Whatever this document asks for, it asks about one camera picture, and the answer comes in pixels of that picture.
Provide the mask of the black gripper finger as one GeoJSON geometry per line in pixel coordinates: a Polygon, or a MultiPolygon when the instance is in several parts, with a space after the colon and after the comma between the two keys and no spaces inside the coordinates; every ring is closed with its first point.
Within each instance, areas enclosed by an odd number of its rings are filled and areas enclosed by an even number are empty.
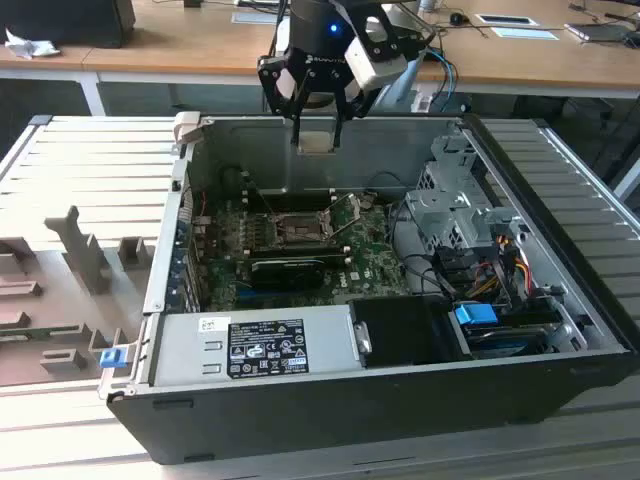
{"type": "Polygon", "coordinates": [[[263,55],[258,59],[257,73],[272,113],[293,121],[291,143],[298,146],[301,115],[311,94],[312,70],[306,64],[306,54],[299,49],[287,49],[282,56],[263,55]],[[290,97],[277,85],[284,73],[293,79],[290,97]]]}
{"type": "Polygon", "coordinates": [[[354,118],[364,118],[373,106],[373,91],[363,90],[352,76],[336,77],[334,98],[336,119],[333,135],[333,149],[341,145],[341,134],[344,124],[354,118]]]}

